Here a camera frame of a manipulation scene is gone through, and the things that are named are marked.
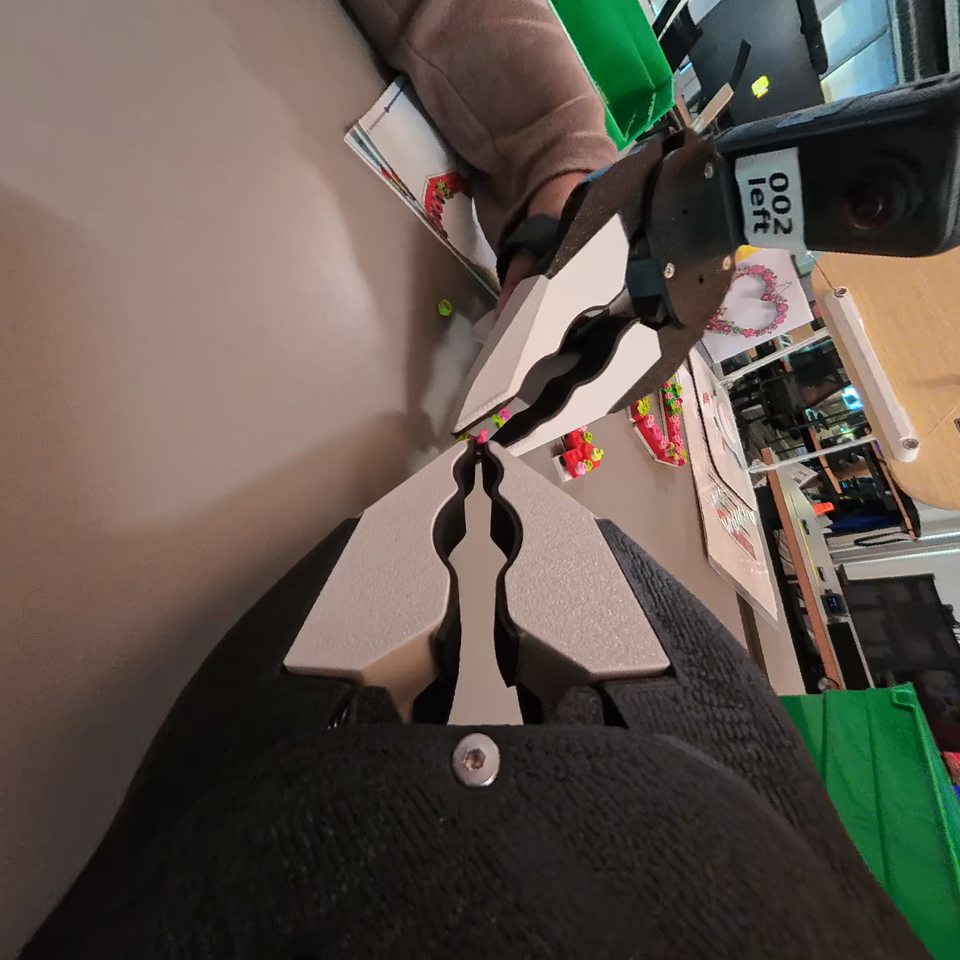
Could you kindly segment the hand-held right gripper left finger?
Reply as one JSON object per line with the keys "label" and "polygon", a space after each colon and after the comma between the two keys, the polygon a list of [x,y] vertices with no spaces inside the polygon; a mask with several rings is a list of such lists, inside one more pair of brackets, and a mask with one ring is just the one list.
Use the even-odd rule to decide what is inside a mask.
{"label": "hand-held right gripper left finger", "polygon": [[461,613],[453,549],[466,534],[477,444],[454,443],[363,511],[283,660],[293,674],[386,690],[402,719],[446,724]]}

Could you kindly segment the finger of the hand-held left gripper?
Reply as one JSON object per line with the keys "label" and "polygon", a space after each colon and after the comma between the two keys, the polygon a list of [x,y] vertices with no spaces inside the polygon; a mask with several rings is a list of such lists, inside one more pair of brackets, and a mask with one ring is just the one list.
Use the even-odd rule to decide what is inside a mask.
{"label": "finger of the hand-held left gripper", "polygon": [[598,316],[572,342],[537,362],[510,418],[490,438],[528,452],[606,416],[660,360],[659,333],[637,318]]}
{"label": "finger of the hand-held left gripper", "polygon": [[454,434],[498,413],[519,395],[534,366],[558,354],[584,313],[607,307],[621,294],[629,246],[614,213],[555,276],[539,274],[517,284],[465,380]]}

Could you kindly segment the black cabinet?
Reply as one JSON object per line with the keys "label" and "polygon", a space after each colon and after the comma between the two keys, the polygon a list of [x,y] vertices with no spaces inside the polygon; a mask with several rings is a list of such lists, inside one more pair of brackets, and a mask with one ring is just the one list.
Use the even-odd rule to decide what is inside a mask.
{"label": "black cabinet", "polygon": [[958,619],[934,575],[851,579],[843,572],[841,585],[874,684],[912,685],[939,748],[957,752]]}

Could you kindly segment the white printed board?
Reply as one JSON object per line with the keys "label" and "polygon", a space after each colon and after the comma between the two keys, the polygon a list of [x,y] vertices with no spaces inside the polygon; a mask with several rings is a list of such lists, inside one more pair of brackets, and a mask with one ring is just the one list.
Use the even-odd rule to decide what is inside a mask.
{"label": "white printed board", "polygon": [[729,398],[697,349],[677,377],[706,558],[759,617],[778,627],[779,593]]}

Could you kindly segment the green plastic bin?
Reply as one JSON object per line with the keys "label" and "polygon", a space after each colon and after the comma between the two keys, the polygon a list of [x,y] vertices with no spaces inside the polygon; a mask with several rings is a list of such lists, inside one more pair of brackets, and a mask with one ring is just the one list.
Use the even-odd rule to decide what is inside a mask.
{"label": "green plastic bin", "polygon": [[957,959],[958,796],[913,684],[780,702],[873,876],[934,958]]}
{"label": "green plastic bin", "polygon": [[640,1],[551,1],[605,110],[618,150],[632,146],[674,105],[674,70]]}

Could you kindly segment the lego instruction booklet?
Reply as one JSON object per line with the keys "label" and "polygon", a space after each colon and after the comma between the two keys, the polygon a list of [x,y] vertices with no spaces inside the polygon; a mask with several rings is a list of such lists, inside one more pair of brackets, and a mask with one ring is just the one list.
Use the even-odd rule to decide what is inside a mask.
{"label": "lego instruction booklet", "polygon": [[471,175],[408,77],[393,79],[344,142],[488,293],[499,293],[496,256],[477,218]]}

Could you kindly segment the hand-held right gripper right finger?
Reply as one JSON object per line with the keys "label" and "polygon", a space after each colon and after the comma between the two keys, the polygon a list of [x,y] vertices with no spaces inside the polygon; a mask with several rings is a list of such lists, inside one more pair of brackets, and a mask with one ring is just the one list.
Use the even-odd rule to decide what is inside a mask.
{"label": "hand-held right gripper right finger", "polygon": [[667,676],[670,660],[598,518],[494,441],[480,448],[495,586],[496,661],[524,724],[570,690]]}

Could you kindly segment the person's left hand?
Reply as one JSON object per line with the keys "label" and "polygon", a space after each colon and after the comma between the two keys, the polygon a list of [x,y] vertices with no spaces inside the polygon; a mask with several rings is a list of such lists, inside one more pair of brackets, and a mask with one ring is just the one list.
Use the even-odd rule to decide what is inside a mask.
{"label": "person's left hand", "polygon": [[[588,171],[578,170],[552,178],[530,198],[526,208],[527,214],[560,217],[571,193],[588,174]],[[501,282],[498,301],[493,309],[494,318],[500,317],[520,282],[538,273],[541,258],[540,255],[527,249],[522,249],[512,256]]]}

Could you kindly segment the person's left forearm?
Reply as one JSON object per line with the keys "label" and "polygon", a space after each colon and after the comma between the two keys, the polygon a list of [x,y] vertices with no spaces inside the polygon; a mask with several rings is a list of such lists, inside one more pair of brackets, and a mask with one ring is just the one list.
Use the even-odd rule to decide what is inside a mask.
{"label": "person's left forearm", "polygon": [[495,251],[550,182],[616,161],[601,99],[547,2],[343,6],[473,169],[479,223]]}

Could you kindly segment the small red lego assembly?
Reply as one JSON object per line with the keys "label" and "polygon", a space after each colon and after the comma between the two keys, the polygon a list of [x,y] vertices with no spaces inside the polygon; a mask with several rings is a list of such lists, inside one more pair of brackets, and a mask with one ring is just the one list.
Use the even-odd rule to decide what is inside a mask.
{"label": "small red lego assembly", "polygon": [[591,474],[598,469],[605,451],[594,443],[588,426],[576,428],[560,438],[561,450],[553,463],[562,483]]}

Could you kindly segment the white bar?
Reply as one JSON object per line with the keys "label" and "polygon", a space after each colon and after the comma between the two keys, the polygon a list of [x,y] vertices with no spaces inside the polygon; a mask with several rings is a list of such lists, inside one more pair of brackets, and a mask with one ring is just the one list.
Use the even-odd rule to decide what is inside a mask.
{"label": "white bar", "polygon": [[884,456],[901,464],[914,463],[920,435],[882,366],[853,295],[846,287],[828,286],[818,298],[831,339]]}

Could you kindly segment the lego set box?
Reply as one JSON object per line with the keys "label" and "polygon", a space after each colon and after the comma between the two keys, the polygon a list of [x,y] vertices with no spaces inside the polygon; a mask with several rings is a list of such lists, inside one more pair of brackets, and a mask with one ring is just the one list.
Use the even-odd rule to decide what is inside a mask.
{"label": "lego set box", "polygon": [[792,254],[785,249],[761,247],[749,247],[748,252],[737,258],[730,287],[702,336],[703,349],[712,364],[813,322],[810,301]]}

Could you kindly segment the red lego heart build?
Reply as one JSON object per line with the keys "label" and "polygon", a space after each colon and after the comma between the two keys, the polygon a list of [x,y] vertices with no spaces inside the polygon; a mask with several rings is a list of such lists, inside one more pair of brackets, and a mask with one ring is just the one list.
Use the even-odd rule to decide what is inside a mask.
{"label": "red lego heart build", "polygon": [[655,462],[685,467],[689,462],[682,429],[682,386],[676,375],[627,410],[636,435]]}

